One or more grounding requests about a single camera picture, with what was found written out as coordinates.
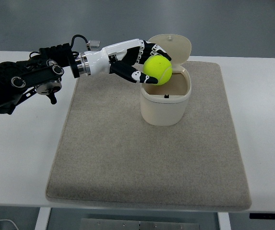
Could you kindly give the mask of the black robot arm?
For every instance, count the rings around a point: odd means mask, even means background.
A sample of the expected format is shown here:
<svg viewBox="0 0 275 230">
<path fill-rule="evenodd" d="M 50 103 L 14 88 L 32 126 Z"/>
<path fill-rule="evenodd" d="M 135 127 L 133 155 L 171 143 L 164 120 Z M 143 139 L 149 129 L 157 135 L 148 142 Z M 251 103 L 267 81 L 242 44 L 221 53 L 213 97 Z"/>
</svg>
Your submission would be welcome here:
<svg viewBox="0 0 275 230">
<path fill-rule="evenodd" d="M 35 94 L 47 96 L 56 104 L 55 93 L 61 90 L 61 78 L 65 67 L 71 67 L 74 77 L 79 77 L 75 59 L 78 53 L 71 43 L 40 48 L 31 52 L 29 59 L 0 63 L 0 114 L 11 115 L 15 108 Z"/>
</svg>

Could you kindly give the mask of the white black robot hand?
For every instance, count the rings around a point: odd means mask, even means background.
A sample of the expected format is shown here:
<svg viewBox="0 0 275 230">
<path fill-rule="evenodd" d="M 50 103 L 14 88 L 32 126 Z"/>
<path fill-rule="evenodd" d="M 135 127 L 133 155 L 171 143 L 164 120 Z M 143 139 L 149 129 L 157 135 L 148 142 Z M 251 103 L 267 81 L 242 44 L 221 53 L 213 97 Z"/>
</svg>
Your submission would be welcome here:
<svg viewBox="0 0 275 230">
<path fill-rule="evenodd" d="M 133 39 L 102 48 L 100 51 L 86 51 L 79 58 L 82 64 L 80 74 L 96 75 L 104 72 L 116 74 L 133 83 L 156 84 L 158 80 L 133 66 L 144 64 L 148 58 L 159 56 L 171 61 L 166 51 L 155 43 Z"/>
</svg>

